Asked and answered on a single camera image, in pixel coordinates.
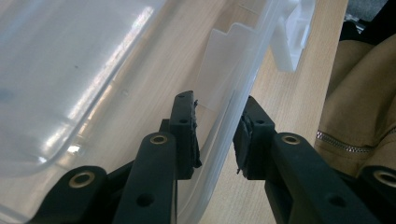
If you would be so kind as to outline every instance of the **round screw hole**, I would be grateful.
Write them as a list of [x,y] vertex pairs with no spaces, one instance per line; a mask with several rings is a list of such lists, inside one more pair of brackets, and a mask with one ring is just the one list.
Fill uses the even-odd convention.
[[84,188],[91,184],[91,182],[95,179],[95,174],[91,171],[83,171],[74,175],[69,180],[69,187],[72,189],[80,189]]
[[166,136],[163,136],[163,135],[155,135],[155,136],[152,136],[152,137],[149,139],[149,141],[150,141],[152,144],[160,145],[160,144],[163,144],[163,143],[167,142],[167,141],[168,141],[168,138],[167,138]]
[[330,194],[327,196],[327,201],[336,207],[346,207],[347,202],[340,196],[336,194]]
[[154,196],[152,194],[140,194],[136,200],[137,205],[140,207],[147,207],[154,203]]
[[396,188],[396,175],[386,171],[378,170],[374,172],[374,177],[382,184]]
[[283,136],[282,141],[290,145],[299,145],[301,143],[300,139],[290,135]]

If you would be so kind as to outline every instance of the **gray fabric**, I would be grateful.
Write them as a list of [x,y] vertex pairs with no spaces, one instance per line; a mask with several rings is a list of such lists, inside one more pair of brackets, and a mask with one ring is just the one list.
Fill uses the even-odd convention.
[[387,0],[349,0],[346,13],[362,19],[372,21]]

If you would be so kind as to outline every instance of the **person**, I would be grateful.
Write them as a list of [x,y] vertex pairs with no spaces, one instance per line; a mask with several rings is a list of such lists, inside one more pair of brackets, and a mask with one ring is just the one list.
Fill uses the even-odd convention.
[[361,35],[346,24],[337,48],[315,149],[347,175],[370,165],[396,170],[395,3]]

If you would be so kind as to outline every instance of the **metal zipper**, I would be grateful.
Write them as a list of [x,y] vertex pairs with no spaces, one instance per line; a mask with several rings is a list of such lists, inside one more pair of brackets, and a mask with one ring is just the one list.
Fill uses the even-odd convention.
[[[390,130],[387,133],[387,135],[392,134],[392,133],[396,133],[396,128],[393,128],[392,130]],[[348,152],[368,153],[368,152],[371,152],[375,148],[375,147],[354,147],[354,146],[348,145],[346,143],[343,143],[341,141],[338,141],[337,139],[335,139],[335,138],[331,137],[330,135],[323,133],[321,131],[317,132],[317,139],[319,139],[325,143],[328,143],[334,147],[341,148]]]

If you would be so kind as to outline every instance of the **transparent plastic bin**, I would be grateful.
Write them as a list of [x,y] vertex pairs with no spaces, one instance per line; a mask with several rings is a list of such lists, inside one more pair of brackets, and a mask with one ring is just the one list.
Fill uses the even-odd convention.
[[[304,48],[314,4],[2,1],[0,221],[29,220],[73,168],[132,161],[174,97],[193,90],[203,166],[178,181],[177,220],[197,223],[274,31],[284,48]],[[292,12],[303,34],[293,38],[283,32]]]

